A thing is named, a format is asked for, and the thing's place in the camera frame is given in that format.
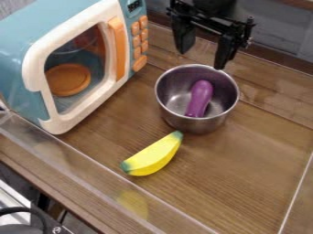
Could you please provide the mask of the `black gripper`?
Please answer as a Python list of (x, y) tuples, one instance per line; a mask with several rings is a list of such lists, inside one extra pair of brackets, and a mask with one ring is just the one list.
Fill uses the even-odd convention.
[(196, 42), (196, 28), (201, 27), (212, 34), (220, 35), (214, 69), (225, 69), (233, 60), (238, 47), (246, 48), (252, 42), (254, 17), (245, 20), (232, 17), (236, 0), (170, 0), (166, 14), (172, 18), (172, 29), (177, 50), (185, 54)]

